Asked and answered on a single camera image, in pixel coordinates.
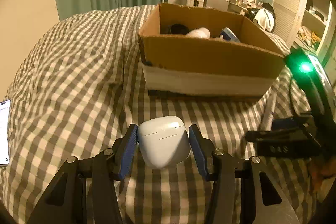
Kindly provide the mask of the white purple cream tube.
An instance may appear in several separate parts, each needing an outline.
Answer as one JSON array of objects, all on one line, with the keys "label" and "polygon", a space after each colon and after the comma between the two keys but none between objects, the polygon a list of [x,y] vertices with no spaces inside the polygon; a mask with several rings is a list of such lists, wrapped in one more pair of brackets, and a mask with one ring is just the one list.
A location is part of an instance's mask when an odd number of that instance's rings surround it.
[{"label": "white purple cream tube", "polygon": [[272,122],[273,122],[273,112],[275,110],[275,105],[276,105],[276,94],[271,95],[267,102],[266,102],[266,107],[264,110],[264,115],[259,127],[260,131],[270,131],[272,127]]}]

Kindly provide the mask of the white earbuds case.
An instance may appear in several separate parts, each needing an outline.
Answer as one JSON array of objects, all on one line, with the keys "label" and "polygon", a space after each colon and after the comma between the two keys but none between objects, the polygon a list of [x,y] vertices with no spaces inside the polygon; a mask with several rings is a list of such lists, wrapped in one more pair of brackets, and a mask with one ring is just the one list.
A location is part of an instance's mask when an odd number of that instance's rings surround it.
[{"label": "white earbuds case", "polygon": [[185,124],[176,116],[154,118],[141,123],[137,131],[142,157],[151,169],[165,169],[190,155]]}]

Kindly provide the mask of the blue tissue pack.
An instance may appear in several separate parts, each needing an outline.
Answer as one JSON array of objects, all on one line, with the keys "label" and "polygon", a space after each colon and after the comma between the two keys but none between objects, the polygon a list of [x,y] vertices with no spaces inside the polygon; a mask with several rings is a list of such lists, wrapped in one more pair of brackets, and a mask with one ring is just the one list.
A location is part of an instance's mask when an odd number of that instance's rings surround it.
[{"label": "blue tissue pack", "polygon": [[228,27],[222,29],[219,38],[229,42],[240,43],[238,37]]}]

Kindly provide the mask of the white bottle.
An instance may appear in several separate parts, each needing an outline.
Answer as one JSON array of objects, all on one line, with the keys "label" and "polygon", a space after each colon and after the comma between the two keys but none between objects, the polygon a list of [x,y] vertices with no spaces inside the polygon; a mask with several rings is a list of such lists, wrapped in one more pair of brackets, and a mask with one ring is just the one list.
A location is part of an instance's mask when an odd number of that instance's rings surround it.
[{"label": "white bottle", "polygon": [[211,37],[211,34],[207,28],[201,27],[190,31],[186,36],[190,38],[209,39]]}]

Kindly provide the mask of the gray checkered bed cover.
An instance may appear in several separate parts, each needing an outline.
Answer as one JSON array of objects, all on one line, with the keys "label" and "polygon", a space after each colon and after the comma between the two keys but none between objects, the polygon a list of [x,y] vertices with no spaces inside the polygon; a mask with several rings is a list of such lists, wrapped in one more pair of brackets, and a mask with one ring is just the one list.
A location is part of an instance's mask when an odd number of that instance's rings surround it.
[{"label": "gray checkered bed cover", "polygon": [[[256,103],[149,97],[136,34],[152,10],[146,5],[71,16],[46,32],[23,61],[5,96],[11,99],[11,160],[1,168],[1,201],[17,223],[26,223],[69,156],[97,155],[131,123],[175,115],[187,127],[197,124],[217,147],[247,159],[255,150],[243,135],[258,129],[271,92],[277,91],[274,118],[292,116],[287,67]],[[300,223],[308,223],[317,207],[309,160],[261,160]],[[212,187],[192,153],[177,166],[152,170],[139,150],[125,182],[115,186],[126,223],[203,223]]]}]

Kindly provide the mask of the white smartphone on bed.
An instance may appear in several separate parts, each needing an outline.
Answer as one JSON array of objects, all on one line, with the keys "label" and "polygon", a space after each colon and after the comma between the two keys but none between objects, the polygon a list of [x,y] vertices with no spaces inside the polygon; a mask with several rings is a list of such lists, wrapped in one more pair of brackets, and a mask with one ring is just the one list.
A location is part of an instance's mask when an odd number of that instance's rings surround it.
[{"label": "white smartphone on bed", "polygon": [[10,116],[11,100],[5,100],[0,105],[0,165],[6,166],[10,163],[8,124]]}]

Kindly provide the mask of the cardboard box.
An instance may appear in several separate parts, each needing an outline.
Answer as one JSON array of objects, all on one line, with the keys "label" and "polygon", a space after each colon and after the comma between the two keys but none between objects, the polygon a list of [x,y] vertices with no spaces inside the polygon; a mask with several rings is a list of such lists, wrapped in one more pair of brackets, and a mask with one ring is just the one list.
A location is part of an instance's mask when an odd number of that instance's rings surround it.
[{"label": "cardboard box", "polygon": [[[209,39],[168,34],[183,24],[205,27]],[[228,27],[240,40],[219,38]],[[146,87],[191,96],[262,97],[284,67],[287,47],[276,35],[232,12],[157,5],[138,33]]]}]

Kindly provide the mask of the chair with white cloth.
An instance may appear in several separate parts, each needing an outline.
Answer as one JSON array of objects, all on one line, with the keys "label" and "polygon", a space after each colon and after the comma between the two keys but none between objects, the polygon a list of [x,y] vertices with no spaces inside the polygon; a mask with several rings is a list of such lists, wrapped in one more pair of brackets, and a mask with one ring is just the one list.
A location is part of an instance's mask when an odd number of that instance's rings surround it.
[{"label": "chair with white cloth", "polygon": [[273,33],[276,27],[276,13],[269,3],[262,3],[260,8],[248,8],[245,17],[266,32]]}]

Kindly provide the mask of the white wardrobe shelf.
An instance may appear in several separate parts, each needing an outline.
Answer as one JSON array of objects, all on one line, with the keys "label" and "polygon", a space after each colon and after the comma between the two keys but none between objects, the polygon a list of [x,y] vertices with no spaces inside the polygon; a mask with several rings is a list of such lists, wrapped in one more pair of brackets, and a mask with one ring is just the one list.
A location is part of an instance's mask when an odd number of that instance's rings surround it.
[{"label": "white wardrobe shelf", "polygon": [[330,0],[274,0],[274,33],[289,48],[305,48],[327,62],[335,30],[335,9]]}]

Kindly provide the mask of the black round jar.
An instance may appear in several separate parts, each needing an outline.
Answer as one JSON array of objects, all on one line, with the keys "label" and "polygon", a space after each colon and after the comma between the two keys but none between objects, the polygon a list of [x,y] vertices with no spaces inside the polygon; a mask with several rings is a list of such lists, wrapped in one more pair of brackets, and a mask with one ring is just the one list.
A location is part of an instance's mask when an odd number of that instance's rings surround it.
[{"label": "black round jar", "polygon": [[173,24],[169,26],[168,34],[172,35],[187,35],[190,32],[190,29],[183,24]]}]

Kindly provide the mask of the gray mini fridge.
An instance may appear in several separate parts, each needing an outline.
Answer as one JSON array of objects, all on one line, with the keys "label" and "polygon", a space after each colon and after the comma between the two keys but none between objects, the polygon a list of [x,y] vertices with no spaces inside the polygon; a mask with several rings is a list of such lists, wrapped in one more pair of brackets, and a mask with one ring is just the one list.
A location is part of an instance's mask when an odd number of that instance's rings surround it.
[{"label": "gray mini fridge", "polygon": [[230,0],[205,0],[205,6],[207,8],[227,11]]}]

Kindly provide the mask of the white suitcase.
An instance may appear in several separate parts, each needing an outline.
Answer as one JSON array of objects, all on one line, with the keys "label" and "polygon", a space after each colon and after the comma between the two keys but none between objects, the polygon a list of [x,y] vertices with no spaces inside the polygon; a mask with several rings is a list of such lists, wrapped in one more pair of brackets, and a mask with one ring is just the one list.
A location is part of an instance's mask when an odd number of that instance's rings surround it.
[{"label": "white suitcase", "polygon": [[204,7],[205,0],[180,0],[183,6]]}]

